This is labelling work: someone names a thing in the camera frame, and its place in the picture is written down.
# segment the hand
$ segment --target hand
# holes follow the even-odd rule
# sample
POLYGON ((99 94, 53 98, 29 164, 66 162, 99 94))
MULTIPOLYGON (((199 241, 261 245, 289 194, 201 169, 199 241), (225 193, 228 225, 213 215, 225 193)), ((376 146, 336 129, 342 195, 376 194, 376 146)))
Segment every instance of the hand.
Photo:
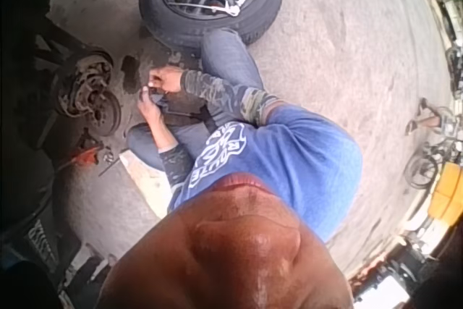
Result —
POLYGON ((162 122, 162 113, 156 104, 150 99, 148 86, 143 86, 138 99, 138 110, 145 117, 150 126, 156 126, 162 122))
POLYGON ((148 86, 160 88, 165 92, 176 93, 180 92, 180 80, 182 78, 183 69, 166 65, 162 68, 155 68, 150 71, 150 82, 148 86))

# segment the blue t-shirt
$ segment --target blue t-shirt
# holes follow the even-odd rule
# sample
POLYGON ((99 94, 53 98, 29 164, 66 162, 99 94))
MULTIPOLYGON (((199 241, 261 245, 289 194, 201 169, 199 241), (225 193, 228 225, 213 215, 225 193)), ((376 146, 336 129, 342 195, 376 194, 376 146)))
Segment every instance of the blue t-shirt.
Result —
POLYGON ((297 106, 282 105, 267 125, 219 127, 196 158, 171 210, 226 175, 255 175, 323 240, 346 216, 362 172, 362 154, 343 129, 297 106))

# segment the car wheel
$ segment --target car wheel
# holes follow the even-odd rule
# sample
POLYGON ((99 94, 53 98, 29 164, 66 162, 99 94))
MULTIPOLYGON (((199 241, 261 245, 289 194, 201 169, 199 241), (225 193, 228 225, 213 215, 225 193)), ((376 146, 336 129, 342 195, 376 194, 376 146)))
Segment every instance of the car wheel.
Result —
POLYGON ((169 4, 188 3, 224 7, 237 0, 139 0, 140 13, 146 27, 160 42, 173 49, 200 53, 200 41, 209 30, 229 27, 236 30, 246 44, 259 39, 271 26, 281 0, 247 0, 236 17, 198 7, 169 4))

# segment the tire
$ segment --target tire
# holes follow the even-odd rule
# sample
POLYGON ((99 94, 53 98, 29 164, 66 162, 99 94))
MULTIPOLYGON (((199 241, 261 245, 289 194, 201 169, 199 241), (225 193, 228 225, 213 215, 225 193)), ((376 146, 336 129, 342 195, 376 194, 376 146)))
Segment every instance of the tire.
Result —
POLYGON ((436 175, 438 174, 438 163, 432 156, 422 156, 422 154, 411 157, 404 170, 404 178, 410 186, 417 190, 425 190, 429 188, 436 175), (425 173, 430 171, 431 175, 421 175, 421 179, 417 174, 422 174, 423 168, 425 173))
POLYGON ((204 33, 223 27, 236 30, 245 44, 259 39, 276 19, 282 0, 252 0, 237 17, 195 20, 170 9, 163 0, 139 0, 140 13, 151 34, 172 49, 200 55, 204 33))

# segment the garage floor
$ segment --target garage floor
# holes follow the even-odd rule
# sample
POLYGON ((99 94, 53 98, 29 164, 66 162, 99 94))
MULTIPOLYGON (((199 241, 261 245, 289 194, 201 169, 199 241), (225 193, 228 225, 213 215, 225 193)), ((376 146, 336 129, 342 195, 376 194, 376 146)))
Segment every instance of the garage floor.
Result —
MULTIPOLYGON (((119 72, 112 82, 123 105, 118 133, 105 140, 115 152, 125 147, 124 131, 140 119, 134 93, 148 68, 168 60, 194 64, 149 36, 137 0, 53 0, 49 16, 107 50, 118 68, 127 55, 140 60, 135 77, 119 72)), ((432 13, 425 0, 283 0, 275 23, 250 50, 270 92, 338 122, 362 148, 357 197, 329 242, 336 262, 351 274, 386 242, 415 198, 402 170, 424 136, 404 136, 419 97, 449 104, 449 74, 432 13)), ((102 177, 99 171, 75 172, 61 203, 84 241, 120 256, 158 219, 121 164, 102 177)))

